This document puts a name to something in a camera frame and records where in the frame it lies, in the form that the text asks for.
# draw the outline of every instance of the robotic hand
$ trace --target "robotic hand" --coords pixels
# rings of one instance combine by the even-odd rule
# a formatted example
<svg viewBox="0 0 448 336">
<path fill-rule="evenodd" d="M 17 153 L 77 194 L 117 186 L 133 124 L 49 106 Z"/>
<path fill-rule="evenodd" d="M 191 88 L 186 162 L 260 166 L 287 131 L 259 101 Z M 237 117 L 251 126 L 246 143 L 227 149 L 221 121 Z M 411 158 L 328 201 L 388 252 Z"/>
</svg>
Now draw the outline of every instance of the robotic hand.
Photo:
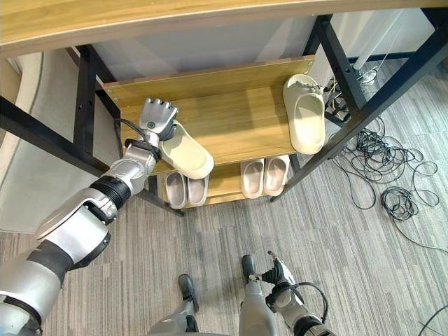
<svg viewBox="0 0 448 336">
<path fill-rule="evenodd" d="M 174 135 L 178 108 L 147 99 L 139 139 L 89 188 L 68 199 L 35 233 L 38 245 L 0 266 L 0 335 L 40 335 L 65 274 L 90 264 L 108 245 L 107 225 L 119 208 L 144 188 L 161 158 L 159 140 Z"/>
<path fill-rule="evenodd" d="M 264 274 L 252 274 L 252 280 L 262 280 L 274 285 L 272 292 L 266 297 L 266 305 L 274 312 L 280 313 L 286 325 L 293 331 L 294 336 L 336 336 L 323 324 L 325 322 L 328 303 L 323 292 L 312 283 L 295 283 L 294 278 L 284 264 L 273 252 L 274 267 Z M 322 318 L 311 314 L 304 304 L 298 286 L 308 285 L 315 287 L 322 295 L 325 311 Z"/>
</svg>

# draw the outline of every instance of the wooden board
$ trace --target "wooden board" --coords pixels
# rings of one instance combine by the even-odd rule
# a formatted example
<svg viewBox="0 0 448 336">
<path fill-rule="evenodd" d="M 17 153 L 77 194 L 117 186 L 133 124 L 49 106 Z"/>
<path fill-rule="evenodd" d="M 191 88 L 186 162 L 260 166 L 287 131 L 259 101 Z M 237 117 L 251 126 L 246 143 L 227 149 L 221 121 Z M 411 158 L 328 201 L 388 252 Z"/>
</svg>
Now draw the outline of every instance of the wooden board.
<svg viewBox="0 0 448 336">
<path fill-rule="evenodd" d="M 167 201 L 165 180 L 162 183 L 163 199 Z M 218 166 L 210 173 L 207 200 L 204 205 L 243 200 L 239 163 Z"/>
<path fill-rule="evenodd" d="M 213 156 L 215 165 L 294 153 L 282 87 L 262 87 L 174 101 L 178 121 Z M 138 123 L 141 106 L 122 109 L 122 117 Z M 128 127 L 122 139 L 134 138 Z M 159 162 L 153 174 L 173 170 Z"/>
<path fill-rule="evenodd" d="M 104 89 L 121 109 L 141 106 L 147 97 L 176 101 L 233 91 L 283 85 L 293 74 L 307 74 L 314 56 L 207 69 L 170 76 L 154 76 L 108 83 Z"/>
<path fill-rule="evenodd" d="M 0 56 L 249 20 L 446 4 L 446 0 L 3 0 Z"/>
<path fill-rule="evenodd" d="M 120 107 L 122 118 L 136 124 L 148 96 L 172 101 L 179 107 L 177 120 L 210 152 L 215 165 L 225 165 L 295 152 L 282 87 L 293 74 L 307 73 L 313 60 L 280 59 L 206 73 L 111 83 L 106 91 Z M 135 137 L 125 125 L 121 135 L 123 143 Z M 159 162 L 153 174 L 173 170 Z"/>
</svg>

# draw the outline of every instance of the black wire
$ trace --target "black wire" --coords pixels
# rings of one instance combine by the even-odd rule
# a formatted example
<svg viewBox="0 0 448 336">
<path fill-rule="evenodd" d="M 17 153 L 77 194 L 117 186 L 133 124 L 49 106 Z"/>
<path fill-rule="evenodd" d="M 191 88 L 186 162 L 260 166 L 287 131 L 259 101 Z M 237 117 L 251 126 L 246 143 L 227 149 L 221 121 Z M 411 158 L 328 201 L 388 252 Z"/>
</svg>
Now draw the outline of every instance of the black wire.
<svg viewBox="0 0 448 336">
<path fill-rule="evenodd" d="M 148 138 L 146 138 L 145 132 L 139 126 L 135 125 L 132 121 L 129 121 L 128 119 L 119 119 L 119 118 L 114 119 L 113 120 L 113 128 L 115 131 L 115 137 L 117 139 L 118 152 L 120 153 L 121 157 L 123 157 L 123 146 L 121 144 L 121 137 L 120 137 L 120 132 L 119 132 L 120 123 L 123 123 L 126 126 L 132 128 L 135 132 L 137 132 L 139 135 L 141 135 L 141 137 L 143 138 L 144 141 L 149 142 Z"/>
<path fill-rule="evenodd" d="M 319 291 L 319 293 L 322 296 L 322 301 L 323 301 L 323 313 L 322 313 L 321 321 L 322 321 L 322 323 L 325 323 L 325 321 L 327 319 L 327 315 L 328 315 L 328 309 L 329 309 L 328 300 L 327 300 L 327 297 L 325 296 L 325 293 L 318 286 L 316 286 L 314 283 L 312 283 L 312 282 L 295 283 L 293 285 L 290 285 L 290 286 L 282 288 L 281 292 L 286 291 L 287 289 L 291 289 L 292 292 L 294 294 L 296 294 L 298 298 L 301 298 L 302 296 L 301 296 L 301 294 L 297 290 L 297 287 L 300 287 L 300 286 L 311 286 L 311 287 L 313 287 L 313 288 L 315 288 L 316 290 Z"/>
<path fill-rule="evenodd" d="M 427 322 L 423 325 L 423 328 L 420 329 L 420 332 L 417 336 L 421 336 L 422 332 L 425 330 L 425 328 L 429 325 L 429 323 L 437 316 L 437 314 L 439 314 L 443 309 L 448 308 L 448 304 L 446 306 L 443 306 L 442 308 L 440 308 L 439 310 L 437 310 L 428 320 Z"/>
<path fill-rule="evenodd" d="M 406 221 L 418 214 L 419 207 L 414 201 L 416 198 L 429 207 L 439 204 L 440 198 L 435 192 L 416 187 L 416 175 L 432 176 L 438 171 L 438 166 L 432 161 L 424 161 L 424 155 L 420 150 L 404 148 L 396 138 L 386 136 L 384 121 L 380 117 L 376 121 L 377 132 L 368 128 L 362 129 L 356 136 L 355 148 L 350 148 L 347 144 L 342 152 L 332 159 L 332 162 L 342 170 L 348 181 L 352 202 L 362 210 L 372 208 L 377 201 L 373 183 L 385 184 L 397 181 L 408 167 L 412 171 L 410 190 L 398 186 L 385 189 L 380 197 L 381 205 L 391 216 L 395 228 L 407 240 L 427 249 L 448 253 L 443 248 L 427 246 L 414 241 L 396 223 L 396 220 Z M 350 176 L 358 177 L 367 184 L 372 195 L 372 203 L 369 206 L 361 206 L 356 202 Z"/>
</svg>

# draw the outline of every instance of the shoe rack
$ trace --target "shoe rack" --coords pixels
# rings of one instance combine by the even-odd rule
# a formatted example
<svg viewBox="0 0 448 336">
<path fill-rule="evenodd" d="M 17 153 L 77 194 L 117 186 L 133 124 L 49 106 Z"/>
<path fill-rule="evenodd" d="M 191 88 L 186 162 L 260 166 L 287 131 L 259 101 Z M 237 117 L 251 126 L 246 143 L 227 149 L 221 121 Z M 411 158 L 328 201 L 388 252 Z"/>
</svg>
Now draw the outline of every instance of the shoe rack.
<svg viewBox="0 0 448 336">
<path fill-rule="evenodd" d="M 284 82 L 293 74 L 308 74 L 314 56 L 278 59 L 245 66 L 155 76 L 105 84 L 121 117 L 138 124 L 145 98 L 169 100 L 179 107 L 177 119 L 210 154 L 205 205 L 242 200 L 241 161 L 294 153 L 283 103 Z M 121 138 L 135 137 L 122 125 Z M 164 161 L 153 174 L 175 169 Z M 165 186 L 161 183 L 166 199 Z"/>
</svg>

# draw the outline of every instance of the slipper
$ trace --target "slipper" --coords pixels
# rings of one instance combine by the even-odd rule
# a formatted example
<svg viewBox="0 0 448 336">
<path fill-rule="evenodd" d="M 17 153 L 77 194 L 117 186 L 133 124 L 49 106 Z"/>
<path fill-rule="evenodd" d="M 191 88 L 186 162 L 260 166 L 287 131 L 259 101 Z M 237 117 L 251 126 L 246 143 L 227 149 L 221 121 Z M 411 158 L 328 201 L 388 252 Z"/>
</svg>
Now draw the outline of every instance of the slipper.
<svg viewBox="0 0 448 336">
<path fill-rule="evenodd" d="M 257 198 L 263 192 L 263 159 L 241 162 L 241 191 L 247 198 Z"/>
<path fill-rule="evenodd" d="M 263 188 L 265 194 L 278 196 L 283 191 L 289 169 L 289 155 L 269 157 L 265 160 Z"/>
<path fill-rule="evenodd" d="M 188 203 L 192 207 L 198 207 L 205 203 L 207 199 L 207 190 L 209 188 L 209 175 L 200 180 L 188 178 Z"/>
<path fill-rule="evenodd" d="M 174 126 L 174 136 L 159 143 L 162 159 L 190 179 L 203 179 L 213 169 L 213 157 L 187 133 L 179 121 L 175 120 Z"/>
<path fill-rule="evenodd" d="M 294 149 L 316 154 L 325 141 L 322 88 L 307 75 L 293 75 L 283 86 L 289 137 Z"/>
<path fill-rule="evenodd" d="M 177 171 L 165 176 L 168 203 L 173 209 L 182 209 L 187 205 L 187 186 L 184 176 Z"/>
</svg>

